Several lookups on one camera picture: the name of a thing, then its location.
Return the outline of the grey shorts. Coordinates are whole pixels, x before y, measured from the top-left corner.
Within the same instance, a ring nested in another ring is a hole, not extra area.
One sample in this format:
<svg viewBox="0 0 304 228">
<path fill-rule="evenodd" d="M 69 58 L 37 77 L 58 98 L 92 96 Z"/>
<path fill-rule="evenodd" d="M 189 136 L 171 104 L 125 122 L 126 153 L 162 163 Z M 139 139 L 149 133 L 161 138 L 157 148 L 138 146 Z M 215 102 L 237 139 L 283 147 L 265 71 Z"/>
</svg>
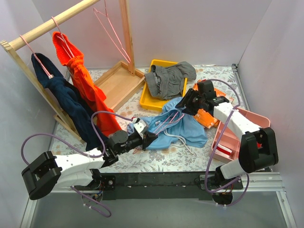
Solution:
<svg viewBox="0 0 304 228">
<path fill-rule="evenodd" d="M 171 100 L 182 96 L 185 79 L 195 80 L 195 68 L 186 61 L 169 67 L 152 65 L 150 72 L 144 75 L 152 97 Z"/>
</svg>

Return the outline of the bright orange garment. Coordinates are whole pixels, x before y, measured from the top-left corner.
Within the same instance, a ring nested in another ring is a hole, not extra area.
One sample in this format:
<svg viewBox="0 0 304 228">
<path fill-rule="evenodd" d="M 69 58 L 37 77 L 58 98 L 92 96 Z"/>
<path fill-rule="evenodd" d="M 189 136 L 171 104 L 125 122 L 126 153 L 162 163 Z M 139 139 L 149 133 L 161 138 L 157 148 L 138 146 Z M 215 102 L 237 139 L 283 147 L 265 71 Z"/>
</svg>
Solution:
<svg viewBox="0 0 304 228">
<path fill-rule="evenodd" d="M 72 74 L 73 85 L 79 90 L 81 97 L 86 101 L 93 112 L 113 112 L 113 110 L 108 108 L 105 104 L 106 95 L 94 84 L 89 71 L 84 65 L 84 54 L 68 40 L 68 37 L 65 34 L 63 34 L 75 56 L 74 58 L 70 58 L 64 50 L 64 47 L 66 47 L 64 42 L 60 40 L 58 36 L 58 31 L 54 32 L 52 35 L 57 58 L 61 65 L 66 66 L 69 69 L 69 72 Z"/>
</svg>

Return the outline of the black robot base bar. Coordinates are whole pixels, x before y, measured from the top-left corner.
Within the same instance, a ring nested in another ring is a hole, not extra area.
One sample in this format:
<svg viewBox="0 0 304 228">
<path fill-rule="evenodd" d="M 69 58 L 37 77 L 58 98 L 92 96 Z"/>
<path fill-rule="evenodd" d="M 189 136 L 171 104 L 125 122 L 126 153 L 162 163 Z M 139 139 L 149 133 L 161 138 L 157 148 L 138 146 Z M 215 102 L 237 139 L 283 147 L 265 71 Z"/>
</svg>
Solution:
<svg viewBox="0 0 304 228">
<path fill-rule="evenodd" d="M 198 199 L 213 200 L 205 191 L 203 171 L 98 173 L 88 185 L 76 184 L 79 191 L 102 194 L 102 200 Z"/>
</svg>

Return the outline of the red cloth front compartment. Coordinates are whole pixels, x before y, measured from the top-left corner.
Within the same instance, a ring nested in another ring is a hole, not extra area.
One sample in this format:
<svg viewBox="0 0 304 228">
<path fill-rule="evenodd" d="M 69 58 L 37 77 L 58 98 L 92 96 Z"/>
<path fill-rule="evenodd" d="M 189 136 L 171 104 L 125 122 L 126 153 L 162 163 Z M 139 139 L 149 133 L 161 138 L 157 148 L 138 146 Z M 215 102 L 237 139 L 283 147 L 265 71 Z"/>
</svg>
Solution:
<svg viewBox="0 0 304 228">
<path fill-rule="evenodd" d="M 223 146 L 219 145 L 216 147 L 216 153 L 221 153 L 221 154 L 229 157 L 232 154 L 232 150 L 225 146 L 223 147 Z"/>
</svg>

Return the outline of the floral patterned table mat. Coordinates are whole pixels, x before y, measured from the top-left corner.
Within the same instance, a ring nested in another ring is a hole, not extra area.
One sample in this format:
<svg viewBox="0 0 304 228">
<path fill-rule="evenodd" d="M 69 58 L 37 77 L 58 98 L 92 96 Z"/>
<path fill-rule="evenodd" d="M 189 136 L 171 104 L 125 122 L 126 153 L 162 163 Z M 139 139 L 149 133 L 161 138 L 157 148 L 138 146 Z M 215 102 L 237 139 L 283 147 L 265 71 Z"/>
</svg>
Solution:
<svg viewBox="0 0 304 228">
<path fill-rule="evenodd" d="M 197 80 L 216 78 L 229 83 L 236 92 L 241 101 L 241 107 L 244 107 L 243 96 L 240 93 L 237 77 L 231 66 L 203 66 L 195 65 Z M 227 98 L 236 105 L 237 98 L 235 93 L 221 82 L 214 82 L 214 87 L 224 92 Z M 116 112 L 125 117 L 143 117 L 158 115 L 159 112 L 143 109 L 140 105 L 140 98 L 143 91 L 143 86 Z M 204 171 L 209 161 L 209 153 L 217 129 L 212 127 L 205 129 L 208 138 L 207 143 L 203 148 L 195 148 L 189 146 L 190 151 L 185 147 L 177 147 L 171 145 L 166 150 L 140 151 L 135 149 L 135 152 L 130 151 L 119 156 L 119 161 L 115 164 L 101 169 L 101 173 L 117 173 L 117 172 L 175 172 L 175 171 Z M 82 144 L 72 134 L 70 134 L 61 124 L 56 123 L 54 135 L 60 137 L 78 148 L 85 151 L 85 144 Z M 64 143 L 52 138 L 49 150 L 56 155 L 69 155 L 74 151 L 67 147 Z"/>
</svg>

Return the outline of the orange tie-dye shorts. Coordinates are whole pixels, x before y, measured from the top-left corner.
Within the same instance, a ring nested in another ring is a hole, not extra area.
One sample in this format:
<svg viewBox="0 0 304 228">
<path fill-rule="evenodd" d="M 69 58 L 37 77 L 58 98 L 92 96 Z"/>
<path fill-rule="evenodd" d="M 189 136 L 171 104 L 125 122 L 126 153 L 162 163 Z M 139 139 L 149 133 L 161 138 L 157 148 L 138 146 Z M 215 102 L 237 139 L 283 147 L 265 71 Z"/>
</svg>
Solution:
<svg viewBox="0 0 304 228">
<path fill-rule="evenodd" d="M 198 80 L 194 86 L 193 89 L 194 90 L 198 90 L 198 83 L 205 81 L 205 79 L 203 80 Z M 219 96 L 224 96 L 226 97 L 226 94 L 220 90 L 218 90 L 217 88 L 214 88 L 214 91 L 216 92 L 217 97 Z M 216 118 L 214 118 L 211 114 L 209 114 L 208 112 L 204 111 L 203 109 L 199 109 L 198 113 L 194 116 L 194 119 L 201 124 L 204 128 L 210 129 L 211 127 L 217 128 L 220 121 Z"/>
</svg>

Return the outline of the navy blue garment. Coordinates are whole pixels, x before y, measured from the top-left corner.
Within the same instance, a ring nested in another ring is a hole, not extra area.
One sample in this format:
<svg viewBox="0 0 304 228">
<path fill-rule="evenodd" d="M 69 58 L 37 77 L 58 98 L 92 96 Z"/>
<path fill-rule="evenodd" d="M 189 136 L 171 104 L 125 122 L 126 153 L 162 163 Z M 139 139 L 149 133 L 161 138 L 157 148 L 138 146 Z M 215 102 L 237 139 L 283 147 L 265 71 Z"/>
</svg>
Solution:
<svg viewBox="0 0 304 228">
<path fill-rule="evenodd" d="M 49 79 L 32 54 L 31 62 L 40 84 L 43 88 L 51 91 L 60 107 L 71 118 L 80 137 L 86 142 L 86 150 L 89 151 L 93 148 L 100 147 L 102 145 L 101 141 L 106 142 L 108 137 L 106 137 L 98 127 L 96 127 L 95 130 L 93 129 L 91 116 L 94 112 L 81 97 L 78 89 L 66 81 L 48 57 L 41 53 L 36 53 L 36 55 L 50 74 L 54 76 L 52 79 Z"/>
</svg>

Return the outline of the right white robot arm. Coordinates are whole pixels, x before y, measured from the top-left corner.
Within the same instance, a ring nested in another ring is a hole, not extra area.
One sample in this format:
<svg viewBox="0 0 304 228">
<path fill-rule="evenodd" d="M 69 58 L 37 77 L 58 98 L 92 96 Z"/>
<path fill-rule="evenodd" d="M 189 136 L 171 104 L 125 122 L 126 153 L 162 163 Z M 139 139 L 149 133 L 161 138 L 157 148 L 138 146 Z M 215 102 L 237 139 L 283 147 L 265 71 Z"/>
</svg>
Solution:
<svg viewBox="0 0 304 228">
<path fill-rule="evenodd" d="M 220 120 L 240 140 L 239 156 L 216 168 L 215 184 L 225 189 L 232 178 L 273 166 L 278 163 L 276 135 L 270 127 L 262 128 L 242 115 L 224 96 L 217 96 L 212 80 L 199 82 L 198 89 L 189 89 L 176 108 L 195 116 L 203 109 Z"/>
</svg>

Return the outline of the light blue shorts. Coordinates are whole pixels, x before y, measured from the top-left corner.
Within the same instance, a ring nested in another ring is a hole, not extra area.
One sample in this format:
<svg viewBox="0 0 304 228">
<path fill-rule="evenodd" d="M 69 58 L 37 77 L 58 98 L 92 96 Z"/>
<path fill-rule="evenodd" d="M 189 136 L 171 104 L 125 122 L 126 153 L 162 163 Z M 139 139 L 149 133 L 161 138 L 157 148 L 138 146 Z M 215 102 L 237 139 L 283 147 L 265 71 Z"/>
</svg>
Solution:
<svg viewBox="0 0 304 228">
<path fill-rule="evenodd" d="M 162 124 L 170 114 L 174 115 L 176 112 L 179 112 L 175 117 L 175 120 L 178 119 L 183 112 L 181 108 L 176 108 L 175 106 L 181 100 L 181 97 L 170 100 L 163 106 L 162 112 L 157 116 L 141 117 L 140 119 L 148 124 L 148 131 L 153 133 L 158 125 Z M 163 132 L 160 132 L 158 138 L 153 141 L 147 149 L 168 149 L 171 144 L 177 142 L 179 138 L 181 138 L 186 145 L 196 148 L 204 147 L 208 141 L 203 126 L 198 123 L 192 115 L 185 114 L 179 122 L 168 125 Z"/>
</svg>

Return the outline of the pink hanger with navy garment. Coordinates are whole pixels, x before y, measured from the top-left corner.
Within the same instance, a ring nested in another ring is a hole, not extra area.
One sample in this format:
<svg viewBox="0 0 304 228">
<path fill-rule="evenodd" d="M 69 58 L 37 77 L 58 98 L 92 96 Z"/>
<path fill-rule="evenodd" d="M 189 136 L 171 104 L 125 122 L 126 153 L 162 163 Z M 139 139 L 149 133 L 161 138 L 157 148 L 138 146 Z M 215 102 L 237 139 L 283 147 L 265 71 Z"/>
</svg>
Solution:
<svg viewBox="0 0 304 228">
<path fill-rule="evenodd" d="M 54 76 L 52 74 L 50 74 L 50 72 L 46 69 L 46 67 L 42 64 L 42 62 L 40 61 L 40 59 L 38 58 L 38 56 L 36 55 L 36 53 L 34 52 L 34 50 L 31 48 L 31 46 L 28 44 L 28 42 L 24 39 L 24 37 L 22 35 L 19 36 L 23 42 L 26 44 L 26 46 L 30 49 L 30 51 L 32 52 L 32 54 L 34 55 L 34 58 L 38 61 L 38 63 L 40 64 L 41 68 L 43 69 L 43 71 L 46 73 L 46 75 L 48 76 L 49 79 L 52 79 Z"/>
</svg>

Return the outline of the pink compartment organizer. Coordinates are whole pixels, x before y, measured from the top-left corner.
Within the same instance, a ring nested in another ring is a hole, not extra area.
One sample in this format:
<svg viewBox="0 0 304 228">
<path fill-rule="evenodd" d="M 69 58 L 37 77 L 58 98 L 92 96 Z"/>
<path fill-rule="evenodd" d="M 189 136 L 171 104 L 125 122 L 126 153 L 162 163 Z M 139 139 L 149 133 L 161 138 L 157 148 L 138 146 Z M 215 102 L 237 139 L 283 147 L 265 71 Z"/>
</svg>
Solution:
<svg viewBox="0 0 304 228">
<path fill-rule="evenodd" d="M 259 125 L 262 128 L 270 127 L 271 122 L 270 120 L 265 117 L 261 116 L 259 114 L 253 113 L 251 111 L 238 108 L 239 112 L 245 116 L 248 120 L 251 122 Z M 227 127 L 223 133 L 223 136 L 221 137 L 221 140 L 219 141 L 219 145 L 225 146 L 232 150 L 232 154 L 228 157 L 221 153 L 214 154 L 213 158 L 216 160 L 219 160 L 223 163 L 228 163 L 230 161 L 233 161 L 238 158 L 239 155 L 239 149 L 240 149 L 240 141 L 237 138 L 237 136 Z"/>
</svg>

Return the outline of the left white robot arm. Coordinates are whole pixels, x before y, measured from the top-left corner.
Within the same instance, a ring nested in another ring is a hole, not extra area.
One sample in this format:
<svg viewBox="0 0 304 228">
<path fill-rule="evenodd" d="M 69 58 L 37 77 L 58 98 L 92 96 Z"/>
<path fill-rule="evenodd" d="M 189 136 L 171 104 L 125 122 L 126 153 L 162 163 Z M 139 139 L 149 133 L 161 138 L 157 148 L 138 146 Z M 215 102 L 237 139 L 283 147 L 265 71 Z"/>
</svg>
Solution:
<svg viewBox="0 0 304 228">
<path fill-rule="evenodd" d="M 83 186 L 91 190 L 100 187 L 100 168 L 111 166 L 118 156 L 141 146 L 147 148 L 157 139 L 157 135 L 146 131 L 129 135 L 120 130 L 105 144 L 103 155 L 95 148 L 87 152 L 71 155 L 54 155 L 51 151 L 40 154 L 21 172 L 29 198 L 38 200 L 54 189 Z"/>
</svg>

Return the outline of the pink hanger with orange garment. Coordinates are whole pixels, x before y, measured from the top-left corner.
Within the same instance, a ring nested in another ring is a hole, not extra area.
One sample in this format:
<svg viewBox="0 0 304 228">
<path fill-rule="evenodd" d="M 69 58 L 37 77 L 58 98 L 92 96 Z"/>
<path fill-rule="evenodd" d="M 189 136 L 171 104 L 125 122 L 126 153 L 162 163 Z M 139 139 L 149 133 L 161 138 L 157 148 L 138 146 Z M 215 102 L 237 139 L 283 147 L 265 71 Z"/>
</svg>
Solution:
<svg viewBox="0 0 304 228">
<path fill-rule="evenodd" d="M 63 34 L 61 33 L 61 30 L 60 30 L 60 28 L 59 28 L 59 25 L 58 25 L 57 21 L 55 20 L 54 17 L 51 17 L 51 18 L 52 18 L 53 22 L 55 23 L 55 25 L 56 25 L 56 27 L 57 27 L 57 29 L 58 29 L 58 31 L 59 31 L 59 36 L 58 36 L 58 38 L 59 38 L 60 40 L 62 40 L 62 41 L 64 42 L 65 46 L 66 46 L 66 47 L 64 47 L 65 52 L 68 54 L 68 56 L 69 56 L 70 58 L 74 58 L 75 56 L 74 56 L 73 52 L 71 51 L 69 45 L 67 44 L 67 41 L 65 40 Z"/>
</svg>

